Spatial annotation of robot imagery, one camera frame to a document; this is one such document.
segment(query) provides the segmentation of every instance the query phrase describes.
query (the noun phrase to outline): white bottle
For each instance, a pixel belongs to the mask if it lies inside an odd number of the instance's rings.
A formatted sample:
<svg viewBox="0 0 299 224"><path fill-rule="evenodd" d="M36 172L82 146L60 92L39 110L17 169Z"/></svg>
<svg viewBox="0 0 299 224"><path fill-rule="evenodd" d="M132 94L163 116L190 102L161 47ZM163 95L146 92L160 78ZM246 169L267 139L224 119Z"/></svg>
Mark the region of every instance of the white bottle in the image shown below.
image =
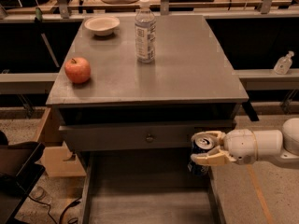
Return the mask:
<svg viewBox="0 0 299 224"><path fill-rule="evenodd" d="M137 59L151 63L155 59L156 19L150 10L150 0L140 0L135 17L135 44Z"/></svg>
<svg viewBox="0 0 299 224"><path fill-rule="evenodd" d="M274 66L274 71L277 74L285 75L288 73L292 65L292 56L294 55L293 51L289 51L289 54L286 56L280 57L277 64Z"/></svg>

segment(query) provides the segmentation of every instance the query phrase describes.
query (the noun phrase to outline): soda can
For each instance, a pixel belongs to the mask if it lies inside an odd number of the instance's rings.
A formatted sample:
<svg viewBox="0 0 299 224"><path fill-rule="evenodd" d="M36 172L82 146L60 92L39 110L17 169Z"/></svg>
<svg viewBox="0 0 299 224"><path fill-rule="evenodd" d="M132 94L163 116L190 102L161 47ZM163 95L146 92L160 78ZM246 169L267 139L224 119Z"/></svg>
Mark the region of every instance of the soda can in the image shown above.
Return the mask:
<svg viewBox="0 0 299 224"><path fill-rule="evenodd" d="M215 137L209 134L196 133L192 137L192 154L207 153L215 146ZM190 160L188 164L189 171L193 175L204 176L208 173L208 166L197 165Z"/></svg>

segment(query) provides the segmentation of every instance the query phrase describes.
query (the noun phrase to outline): bowl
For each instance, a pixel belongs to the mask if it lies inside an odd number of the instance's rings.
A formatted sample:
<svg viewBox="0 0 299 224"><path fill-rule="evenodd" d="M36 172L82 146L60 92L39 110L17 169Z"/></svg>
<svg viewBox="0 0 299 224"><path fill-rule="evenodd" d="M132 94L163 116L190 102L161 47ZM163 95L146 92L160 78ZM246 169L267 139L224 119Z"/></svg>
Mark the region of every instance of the bowl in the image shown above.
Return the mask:
<svg viewBox="0 0 299 224"><path fill-rule="evenodd" d="M93 17L85 21L85 27L95 35L111 35L115 28L120 25L120 20L113 16Z"/></svg>

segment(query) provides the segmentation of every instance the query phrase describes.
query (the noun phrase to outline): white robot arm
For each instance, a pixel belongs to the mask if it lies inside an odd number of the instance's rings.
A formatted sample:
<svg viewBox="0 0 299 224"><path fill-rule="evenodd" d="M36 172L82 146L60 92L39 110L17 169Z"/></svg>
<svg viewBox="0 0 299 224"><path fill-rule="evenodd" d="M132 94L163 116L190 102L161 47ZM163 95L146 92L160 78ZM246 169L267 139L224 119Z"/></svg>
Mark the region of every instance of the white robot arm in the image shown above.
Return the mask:
<svg viewBox="0 0 299 224"><path fill-rule="evenodd" d="M233 130L227 134L215 132L196 133L192 141L212 142L213 148L206 153L193 153L191 160L197 165L217 166L230 162L249 164L255 161L277 163L299 162L299 119L289 119L282 132Z"/></svg>

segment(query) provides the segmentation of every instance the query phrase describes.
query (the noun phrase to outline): red apple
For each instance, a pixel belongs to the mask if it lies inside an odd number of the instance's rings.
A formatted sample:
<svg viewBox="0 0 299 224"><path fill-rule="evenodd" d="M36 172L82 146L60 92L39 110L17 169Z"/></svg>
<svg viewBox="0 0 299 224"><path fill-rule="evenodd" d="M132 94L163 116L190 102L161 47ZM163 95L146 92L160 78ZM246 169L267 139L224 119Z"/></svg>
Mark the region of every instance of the red apple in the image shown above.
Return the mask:
<svg viewBox="0 0 299 224"><path fill-rule="evenodd" d="M75 57L64 65L66 76L76 84L86 82L91 77L90 63L83 57Z"/></svg>

